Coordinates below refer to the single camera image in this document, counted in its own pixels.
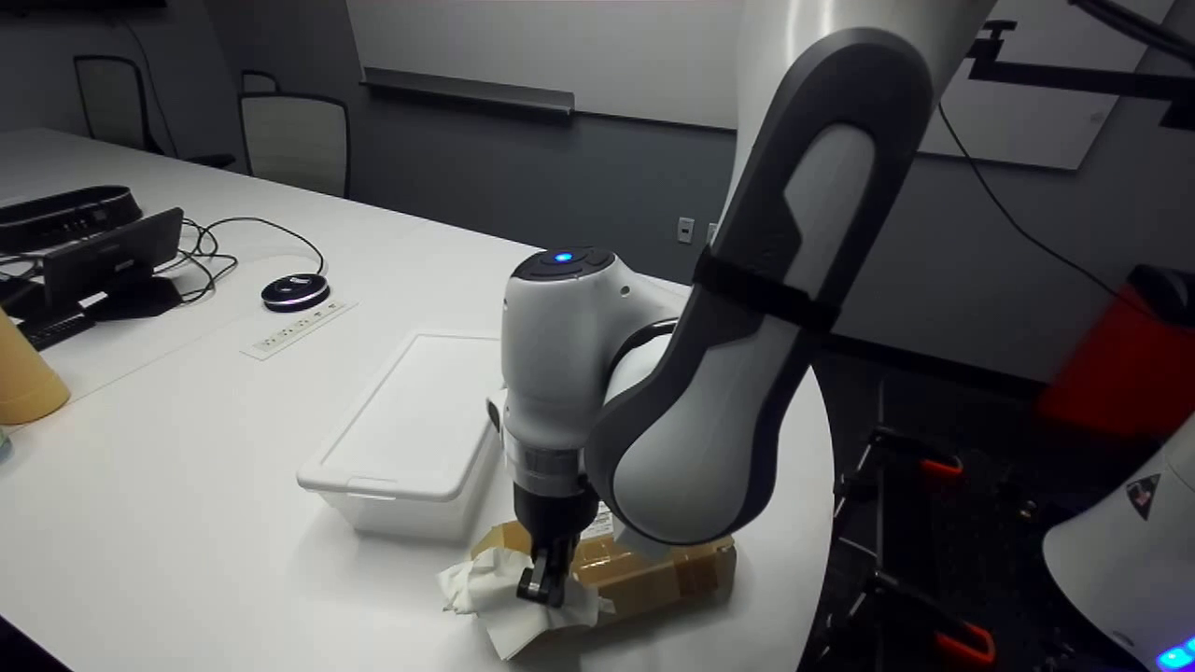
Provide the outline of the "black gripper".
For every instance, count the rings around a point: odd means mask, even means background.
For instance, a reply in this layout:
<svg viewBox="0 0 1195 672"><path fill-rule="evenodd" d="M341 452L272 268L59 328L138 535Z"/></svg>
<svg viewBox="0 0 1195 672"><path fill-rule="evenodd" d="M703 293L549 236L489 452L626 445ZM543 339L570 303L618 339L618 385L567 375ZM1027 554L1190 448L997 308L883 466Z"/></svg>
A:
<svg viewBox="0 0 1195 672"><path fill-rule="evenodd" d="M530 535L530 563L522 569L515 595L522 603L560 608L567 586L567 558L580 535L595 524L596 498L589 488L570 498L543 498L515 488L515 519Z"/></svg>

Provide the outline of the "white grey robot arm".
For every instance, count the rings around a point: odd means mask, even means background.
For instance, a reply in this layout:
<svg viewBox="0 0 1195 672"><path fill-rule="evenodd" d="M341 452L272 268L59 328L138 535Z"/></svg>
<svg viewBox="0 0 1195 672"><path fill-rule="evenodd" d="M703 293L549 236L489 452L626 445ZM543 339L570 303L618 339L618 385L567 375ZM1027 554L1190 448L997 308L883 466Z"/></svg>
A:
<svg viewBox="0 0 1195 672"><path fill-rule="evenodd" d="M501 428L522 603L567 603L600 513L647 544L703 544L768 507L787 405L995 4L745 0L731 186L692 293L671 303L609 252L513 268Z"/></svg>

